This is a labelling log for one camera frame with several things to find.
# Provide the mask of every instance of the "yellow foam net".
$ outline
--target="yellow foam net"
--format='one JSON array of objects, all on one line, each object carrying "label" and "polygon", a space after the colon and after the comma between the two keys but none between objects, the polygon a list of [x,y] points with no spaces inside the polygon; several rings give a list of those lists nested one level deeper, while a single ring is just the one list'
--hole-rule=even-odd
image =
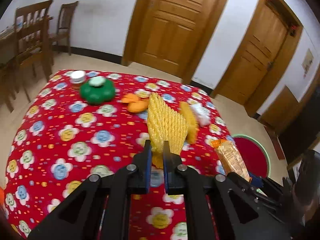
[{"label": "yellow foam net", "polygon": [[188,133],[186,119],[170,108],[157,93],[152,93],[148,107],[148,133],[152,147],[152,164],[163,169],[163,144],[169,141],[170,151],[180,155]]}]

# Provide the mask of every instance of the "dining table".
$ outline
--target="dining table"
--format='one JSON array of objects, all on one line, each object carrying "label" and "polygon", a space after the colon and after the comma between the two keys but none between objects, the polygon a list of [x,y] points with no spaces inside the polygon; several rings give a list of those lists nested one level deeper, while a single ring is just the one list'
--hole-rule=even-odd
[{"label": "dining table", "polygon": [[[148,111],[128,112],[121,102],[128,93],[141,98],[158,93],[176,111],[180,101],[200,104],[210,124],[199,127],[195,144],[184,143],[182,163],[204,175],[224,173],[213,141],[233,139],[206,92],[153,77],[85,71],[87,80],[103,76],[112,80],[116,90],[111,101],[93,106],[73,89],[69,80],[73,71],[54,74],[33,100],[13,139],[3,208],[21,236],[27,238],[91,174],[114,174],[143,151],[149,139]],[[183,195],[166,194],[163,170],[154,166],[150,186],[148,194],[131,197],[129,239],[187,240]]]}]

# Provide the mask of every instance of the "flower pattern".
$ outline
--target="flower pattern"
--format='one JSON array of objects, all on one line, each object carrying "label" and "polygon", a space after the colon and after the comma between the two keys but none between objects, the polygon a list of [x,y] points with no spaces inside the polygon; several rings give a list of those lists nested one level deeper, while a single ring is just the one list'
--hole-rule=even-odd
[{"label": "flower pattern", "polygon": [[71,145],[68,150],[68,156],[75,158],[77,162],[83,162],[86,155],[91,153],[91,148],[85,142],[77,142]]},{"label": "flower pattern", "polygon": [[179,222],[172,229],[170,240],[188,240],[187,223]]},{"label": "flower pattern", "polygon": [[198,93],[207,96],[208,94],[202,89],[198,89]]},{"label": "flower pattern", "polygon": [[164,183],[163,170],[157,169],[156,167],[151,167],[151,177],[150,177],[150,186],[159,187]]},{"label": "flower pattern", "polygon": [[191,96],[195,99],[202,100],[202,96],[196,92],[192,92]]},{"label": "flower pattern", "polygon": [[51,89],[50,88],[46,88],[43,89],[40,93],[39,96],[44,98],[45,96],[49,95],[51,93]]},{"label": "flower pattern", "polygon": [[223,175],[226,174],[226,172],[224,171],[223,166],[222,166],[222,163],[221,163],[220,160],[217,160],[216,172],[217,172],[217,173],[221,173],[221,174],[223,174]]},{"label": "flower pattern", "polygon": [[60,200],[58,200],[57,198],[53,198],[51,200],[51,204],[47,205],[47,211],[50,213],[51,211],[53,211],[59,204],[60,204]]},{"label": "flower pattern", "polygon": [[165,193],[162,197],[162,200],[167,203],[172,202],[176,205],[180,205],[183,203],[184,198],[183,195],[168,195],[167,193]]},{"label": "flower pattern", "polygon": [[206,102],[205,106],[208,107],[208,108],[211,108],[213,110],[216,110],[216,107],[214,106],[214,104],[212,102]]},{"label": "flower pattern", "polygon": [[140,98],[148,98],[150,96],[150,94],[151,94],[150,91],[146,91],[144,89],[138,89],[134,93],[137,94],[137,96],[140,97]]},{"label": "flower pattern", "polygon": [[38,106],[32,106],[32,107],[30,107],[30,109],[28,110],[28,112],[27,112],[27,116],[28,116],[28,118],[32,118],[32,117],[34,117],[36,114],[38,114],[39,113],[39,107]]},{"label": "flower pattern", "polygon": [[107,76],[107,78],[110,78],[110,79],[113,79],[113,80],[117,80],[117,79],[119,79],[119,78],[121,78],[122,77],[122,75],[120,75],[120,74],[118,74],[118,73],[112,73],[112,74],[109,74],[108,76]]},{"label": "flower pattern", "polygon": [[182,151],[188,151],[190,149],[190,143],[184,142]]},{"label": "flower pattern", "polygon": [[141,119],[143,119],[143,120],[147,120],[147,118],[148,118],[148,111],[146,110],[146,111],[140,112],[140,113],[138,113],[138,116],[139,116]]},{"label": "flower pattern", "polygon": [[4,211],[4,216],[6,219],[9,218],[9,210],[7,210],[7,208],[5,207],[5,205],[2,205],[3,211]]},{"label": "flower pattern", "polygon": [[26,237],[28,237],[28,235],[31,232],[30,227],[28,226],[28,224],[24,220],[19,221],[19,229],[24,233],[24,235]]},{"label": "flower pattern", "polygon": [[145,83],[145,82],[147,82],[149,80],[148,78],[142,77],[142,76],[136,76],[133,79],[138,81],[138,82],[142,82],[142,83]]},{"label": "flower pattern", "polygon": [[55,106],[56,104],[57,104],[57,101],[55,99],[49,99],[49,100],[45,101],[41,106],[45,110],[49,110],[52,106]]},{"label": "flower pattern", "polygon": [[86,103],[83,103],[82,101],[76,101],[72,105],[69,106],[69,109],[73,113],[78,113],[82,111],[87,106]]},{"label": "flower pattern", "polygon": [[205,140],[204,140],[204,142],[206,143],[206,144],[208,144],[208,145],[210,145],[211,147],[213,147],[213,141],[215,141],[215,140],[218,140],[218,138],[217,137],[214,137],[214,136],[211,136],[211,135],[206,135],[205,136]]},{"label": "flower pattern", "polygon": [[198,102],[197,100],[194,100],[193,98],[188,98],[187,99],[187,103],[189,105],[199,105],[199,106],[202,106],[202,104],[200,102]]},{"label": "flower pattern", "polygon": [[41,131],[44,130],[44,123],[42,121],[35,122],[30,128],[29,132],[32,133],[33,136],[38,135]]},{"label": "flower pattern", "polygon": [[20,146],[27,139],[26,130],[20,130],[14,138],[14,141]]},{"label": "flower pattern", "polygon": [[69,171],[73,168],[71,163],[66,163],[66,160],[59,158],[55,164],[51,166],[51,172],[55,179],[62,180],[69,176]]},{"label": "flower pattern", "polygon": [[114,172],[109,170],[109,168],[105,165],[97,165],[90,170],[90,175],[92,174],[97,174],[103,178],[103,177],[114,174]]},{"label": "flower pattern", "polygon": [[98,72],[98,71],[90,71],[86,75],[91,78],[91,77],[96,77],[99,74],[100,74],[100,72]]},{"label": "flower pattern", "polygon": [[154,83],[147,83],[145,86],[144,86],[146,89],[150,89],[152,91],[158,91],[160,87],[158,87],[156,84]]},{"label": "flower pattern", "polygon": [[214,134],[221,135],[221,128],[213,123],[209,124],[209,131]]},{"label": "flower pattern", "polygon": [[69,71],[65,72],[63,75],[69,77],[69,76],[71,76],[71,74],[73,72],[74,72],[73,70],[69,70]]},{"label": "flower pattern", "polygon": [[221,126],[226,126],[226,124],[224,123],[224,121],[222,120],[222,118],[221,117],[216,117],[215,118],[215,122],[216,122],[216,124],[219,124],[219,125],[221,125]]},{"label": "flower pattern", "polygon": [[20,185],[17,187],[17,191],[15,193],[16,198],[20,201],[20,204],[25,206],[26,202],[30,199],[29,193],[26,190],[24,185]]},{"label": "flower pattern", "polygon": [[74,139],[78,132],[78,128],[73,128],[71,124],[68,124],[64,127],[64,129],[60,130],[58,134],[62,141],[67,142]]},{"label": "flower pattern", "polygon": [[15,174],[19,171],[19,167],[16,160],[11,160],[7,166],[7,172],[10,175],[10,178],[14,178]]},{"label": "flower pattern", "polygon": [[106,130],[96,132],[91,138],[91,142],[98,144],[100,147],[108,147],[110,142],[114,141],[115,137]]},{"label": "flower pattern", "polygon": [[9,209],[13,211],[17,207],[17,203],[13,198],[13,195],[11,193],[8,193],[5,198],[5,203],[7,206],[9,206]]},{"label": "flower pattern", "polygon": [[61,75],[56,75],[56,76],[53,76],[51,79],[50,79],[50,81],[57,81],[57,80],[59,80],[59,79],[61,79],[62,78],[62,76]]},{"label": "flower pattern", "polygon": [[142,132],[139,135],[139,138],[136,139],[137,144],[141,145],[144,147],[144,144],[146,143],[146,140],[149,140],[149,134],[147,132]]},{"label": "flower pattern", "polygon": [[80,124],[82,127],[90,127],[92,123],[96,122],[97,118],[92,113],[84,113],[79,115],[76,119],[76,123]]},{"label": "flower pattern", "polygon": [[62,196],[67,198],[77,187],[79,187],[81,182],[79,180],[73,180],[66,185],[66,189],[62,192]]},{"label": "flower pattern", "polygon": [[191,92],[191,87],[187,86],[187,85],[181,85],[180,86],[184,91],[187,91],[187,92]]},{"label": "flower pattern", "polygon": [[172,95],[169,94],[163,94],[161,97],[164,101],[167,101],[168,103],[173,103],[176,100]]},{"label": "flower pattern", "polygon": [[20,164],[22,164],[23,168],[26,170],[30,167],[30,164],[35,162],[35,157],[32,154],[32,151],[26,150],[23,152],[20,158]]},{"label": "flower pattern", "polygon": [[63,90],[64,88],[66,88],[68,85],[67,85],[67,83],[65,83],[65,82],[62,82],[62,83],[58,83],[58,84],[56,84],[53,88],[55,89],[55,90]]},{"label": "flower pattern", "polygon": [[147,223],[153,225],[154,228],[163,229],[166,228],[172,222],[174,215],[171,209],[162,209],[161,207],[151,208],[151,215],[147,216]]},{"label": "flower pattern", "polygon": [[113,105],[103,105],[97,110],[97,114],[102,114],[104,117],[113,116],[117,109]]},{"label": "flower pattern", "polygon": [[167,81],[164,81],[164,80],[158,80],[156,84],[159,86],[165,87],[165,88],[170,87],[170,83],[168,83]]}]

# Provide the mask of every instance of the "white wall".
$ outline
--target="white wall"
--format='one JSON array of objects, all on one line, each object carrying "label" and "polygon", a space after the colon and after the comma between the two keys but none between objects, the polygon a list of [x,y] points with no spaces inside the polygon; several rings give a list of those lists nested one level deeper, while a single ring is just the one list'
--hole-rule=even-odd
[{"label": "white wall", "polygon": [[[305,0],[284,0],[304,26],[296,52],[273,92],[257,111],[262,114],[287,85],[300,100],[312,82],[320,57],[320,24]],[[216,30],[192,80],[214,89],[232,60],[255,11],[258,0],[228,0]],[[308,50],[315,59],[307,76],[301,66]]]},{"label": "white wall", "polygon": [[[0,30],[13,24],[17,7],[44,0],[13,0],[0,19]],[[54,0],[49,14],[54,17],[50,31],[55,32],[60,6],[77,0]],[[79,0],[75,11],[71,45],[115,55],[123,55],[126,35],[135,0]]]}]

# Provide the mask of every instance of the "white lid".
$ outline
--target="white lid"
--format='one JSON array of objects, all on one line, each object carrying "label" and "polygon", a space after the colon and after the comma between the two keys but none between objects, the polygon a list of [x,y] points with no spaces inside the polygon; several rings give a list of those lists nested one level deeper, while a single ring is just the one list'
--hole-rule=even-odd
[{"label": "white lid", "polygon": [[79,84],[84,82],[85,80],[85,71],[83,70],[76,70],[73,71],[70,75],[70,82],[73,84]]}]

